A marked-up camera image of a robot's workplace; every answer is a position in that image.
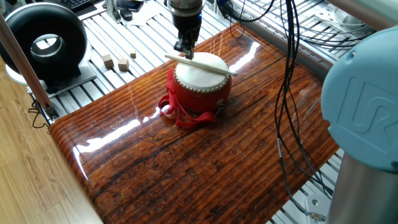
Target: wooden board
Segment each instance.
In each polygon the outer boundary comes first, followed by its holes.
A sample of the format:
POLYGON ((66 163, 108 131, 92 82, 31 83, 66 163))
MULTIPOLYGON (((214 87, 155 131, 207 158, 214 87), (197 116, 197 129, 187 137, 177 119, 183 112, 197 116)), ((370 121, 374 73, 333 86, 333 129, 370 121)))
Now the wooden board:
MULTIPOLYGON (((195 49, 239 73, 216 123, 179 128, 160 115, 170 61, 52 125, 105 223, 265 223, 287 201, 273 114, 285 58, 250 30, 232 36, 242 31, 236 24, 195 49)), ((321 85, 297 64, 291 89, 303 145, 321 165, 338 148, 320 104, 309 111, 321 85)), ((304 166, 288 128, 283 137, 304 166)), ((285 166, 296 191, 307 178, 287 158, 285 166)))

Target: drum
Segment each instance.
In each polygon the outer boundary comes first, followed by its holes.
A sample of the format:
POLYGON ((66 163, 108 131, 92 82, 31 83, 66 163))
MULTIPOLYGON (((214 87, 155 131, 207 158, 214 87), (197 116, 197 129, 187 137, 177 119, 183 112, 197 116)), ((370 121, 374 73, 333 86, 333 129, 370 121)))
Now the drum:
MULTIPOLYGON (((210 53, 195 53, 192 60, 228 69, 223 59, 210 53)), ((184 63, 178 63, 174 69, 175 95, 181 105, 190 111, 197 113, 214 111, 226 103, 231 86, 231 75, 214 73, 184 63)))

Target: wooden block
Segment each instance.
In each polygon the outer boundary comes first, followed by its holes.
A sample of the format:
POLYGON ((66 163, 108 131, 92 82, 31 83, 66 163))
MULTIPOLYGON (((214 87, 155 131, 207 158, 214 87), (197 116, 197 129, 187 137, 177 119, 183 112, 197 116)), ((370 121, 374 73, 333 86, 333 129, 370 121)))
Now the wooden block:
POLYGON ((118 66, 120 71, 127 72, 129 70, 129 60, 126 58, 120 59, 118 66))
POLYGON ((131 57, 131 58, 136 58, 136 57, 137 57, 137 53, 136 53, 135 50, 131 50, 131 51, 130 51, 130 57, 131 57))
POLYGON ((113 60, 112 60, 112 57, 110 54, 101 56, 101 58, 102 58, 102 61, 104 61, 105 67, 107 69, 111 69, 114 67, 113 60))

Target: wood grain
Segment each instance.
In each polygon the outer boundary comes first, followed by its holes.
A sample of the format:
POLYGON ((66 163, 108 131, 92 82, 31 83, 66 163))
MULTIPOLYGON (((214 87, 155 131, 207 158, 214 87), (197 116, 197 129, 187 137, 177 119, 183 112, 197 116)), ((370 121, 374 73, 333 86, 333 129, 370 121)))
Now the wood grain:
MULTIPOLYGON (((60 202, 82 192, 46 129, 34 129, 32 99, 12 81, 0 58, 0 223, 62 223, 60 202)), ((40 117, 37 124, 45 122, 40 117)), ((90 203, 62 207, 70 224, 97 223, 90 203), (81 211, 72 214, 72 210, 81 211)))
MULTIPOLYGON (((284 55, 250 30, 235 39, 229 29, 196 52, 239 73, 216 123, 186 129, 159 115, 170 61, 50 128, 105 223, 265 223, 287 201, 273 115, 284 55)), ((337 150, 320 105, 308 111, 321 85, 297 64, 291 88, 303 145, 320 166, 337 150)), ((285 118, 281 131, 305 167, 285 118)), ((285 166, 296 191, 307 179, 287 158, 285 166)))

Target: white drumhead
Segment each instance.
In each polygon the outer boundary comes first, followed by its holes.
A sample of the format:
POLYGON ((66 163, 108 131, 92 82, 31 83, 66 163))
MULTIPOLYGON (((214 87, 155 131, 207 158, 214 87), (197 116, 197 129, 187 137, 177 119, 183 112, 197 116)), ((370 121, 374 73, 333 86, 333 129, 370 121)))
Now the white drumhead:
MULTIPOLYGON (((228 65, 219 56, 206 52, 194 54, 194 61, 206 63, 214 67, 228 69, 228 65)), ((230 76, 213 73, 209 70, 178 63, 175 67, 175 76, 179 84, 193 91, 215 91, 224 87, 230 76)))

